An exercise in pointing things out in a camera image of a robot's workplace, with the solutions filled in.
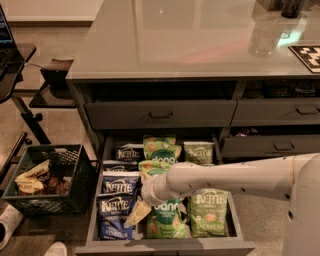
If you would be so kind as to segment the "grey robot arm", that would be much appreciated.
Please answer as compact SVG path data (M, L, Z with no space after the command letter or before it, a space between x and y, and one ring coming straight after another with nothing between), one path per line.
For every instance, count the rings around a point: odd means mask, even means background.
M172 165L142 179L142 198L125 224L139 223L153 206L191 196L204 188L257 196L290 196L283 256L320 254L320 154L303 154L224 165Z

